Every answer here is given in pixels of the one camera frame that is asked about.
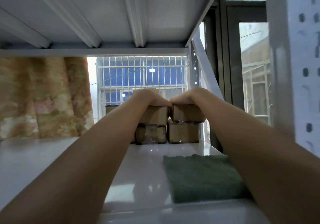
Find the forearm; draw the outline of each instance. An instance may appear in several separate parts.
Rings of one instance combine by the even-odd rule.
[[[275,223],[313,223],[320,204],[319,158],[291,136],[205,89],[195,90],[192,100],[268,218]]]
[[[142,92],[103,117],[2,210],[0,223],[93,223],[149,103]]]

